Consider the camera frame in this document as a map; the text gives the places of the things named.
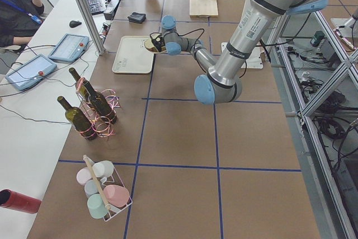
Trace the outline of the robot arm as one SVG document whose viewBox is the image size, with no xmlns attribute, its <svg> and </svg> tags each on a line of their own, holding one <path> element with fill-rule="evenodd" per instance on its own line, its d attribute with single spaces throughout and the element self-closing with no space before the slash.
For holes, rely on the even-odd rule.
<svg viewBox="0 0 358 239">
<path fill-rule="evenodd" d="M 216 59 L 202 44 L 198 38 L 186 38 L 180 35 L 176 29 L 176 19 L 171 15 L 165 15 L 161 20 L 161 33 L 153 32 L 144 42 L 146 50 L 152 53 L 167 53 L 168 55 L 179 55 L 182 52 L 190 53 L 206 73 L 215 65 Z"/>
<path fill-rule="evenodd" d="M 202 45 L 196 44 L 191 54 L 204 66 L 206 73 L 194 83 L 196 98 L 203 104 L 219 104 L 236 100 L 242 92 L 238 71 L 251 55 L 272 21 L 282 15 L 319 11 L 328 0 L 249 0 L 239 25 L 219 59 Z"/>
</svg>

